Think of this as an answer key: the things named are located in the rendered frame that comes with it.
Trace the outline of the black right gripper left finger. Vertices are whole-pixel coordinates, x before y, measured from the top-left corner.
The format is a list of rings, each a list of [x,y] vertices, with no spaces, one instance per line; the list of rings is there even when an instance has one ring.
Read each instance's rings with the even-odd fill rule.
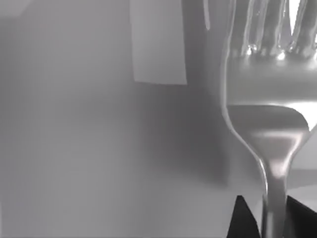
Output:
[[[261,238],[256,219],[242,195],[236,197],[226,238]]]

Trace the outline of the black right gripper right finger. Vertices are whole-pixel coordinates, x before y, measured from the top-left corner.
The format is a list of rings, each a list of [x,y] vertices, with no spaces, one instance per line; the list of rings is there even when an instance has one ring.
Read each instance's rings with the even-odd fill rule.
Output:
[[[317,212],[287,197],[284,238],[317,238]]]

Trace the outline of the silver metal fork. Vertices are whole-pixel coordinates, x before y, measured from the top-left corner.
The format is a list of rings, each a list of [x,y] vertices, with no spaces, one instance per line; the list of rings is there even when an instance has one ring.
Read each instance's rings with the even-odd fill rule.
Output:
[[[219,105],[259,177],[259,238],[286,238],[287,184],[317,132],[317,0],[202,0],[224,4]]]

